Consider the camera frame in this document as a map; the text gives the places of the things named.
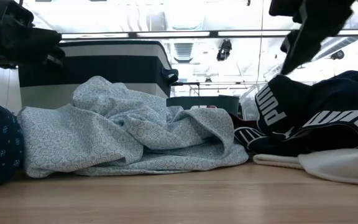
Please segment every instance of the light blue patterned fabric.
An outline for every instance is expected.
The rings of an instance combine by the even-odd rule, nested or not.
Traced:
[[[248,159],[222,109],[184,111],[165,99],[93,77],[57,110],[18,115],[30,177],[171,174],[233,166]]]

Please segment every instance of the hanging object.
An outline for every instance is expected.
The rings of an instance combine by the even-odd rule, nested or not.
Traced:
[[[342,59],[345,57],[345,53],[343,52],[343,50],[337,51],[335,53],[333,53],[329,58],[336,60],[336,59]]]
[[[218,55],[216,56],[216,60],[218,62],[222,62],[226,60],[230,56],[230,51],[232,50],[231,42],[228,39],[223,40],[221,47],[219,48]]]
[[[33,25],[34,15],[13,0],[0,0],[0,67],[49,63],[61,67],[65,53],[57,47],[62,35]]]
[[[335,36],[353,14],[351,8],[358,0],[272,0],[271,16],[290,16],[293,22],[301,24],[285,38],[281,51],[287,56],[281,74],[288,75],[299,65],[309,62],[320,51],[321,43],[329,36]]]
[[[212,82],[211,77],[206,77],[205,82],[206,82],[206,83],[211,83],[211,82]]]

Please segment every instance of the wooden surface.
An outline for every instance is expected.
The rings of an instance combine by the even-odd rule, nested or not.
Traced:
[[[0,223],[358,223],[358,186],[253,164],[173,175],[59,175],[0,187]]]

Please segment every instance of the ceiling light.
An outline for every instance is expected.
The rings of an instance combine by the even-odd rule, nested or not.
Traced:
[[[174,37],[208,37],[209,32],[198,32],[198,31],[182,31],[182,32],[139,32],[138,37],[163,37],[163,38],[174,38]]]
[[[107,39],[107,38],[128,38],[128,33],[116,34],[62,34],[62,39]]]
[[[341,30],[339,31],[338,35],[346,36],[346,35],[358,35],[357,30]]]
[[[285,37],[289,30],[250,30],[250,31],[219,31],[220,37]]]
[[[200,85],[210,85],[211,82],[200,82]],[[239,85],[241,82],[214,82],[213,85]]]

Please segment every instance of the white fabric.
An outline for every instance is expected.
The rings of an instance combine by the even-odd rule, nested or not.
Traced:
[[[278,166],[294,169],[304,169],[297,157],[274,156],[259,154],[254,156],[254,162],[259,165]]]
[[[358,184],[358,149],[314,152],[296,157],[256,155],[254,162],[266,166],[304,169],[307,173],[336,182]]]
[[[18,114],[28,176],[172,174],[248,159],[223,109],[167,107],[165,98],[98,76],[81,84],[72,102]]]

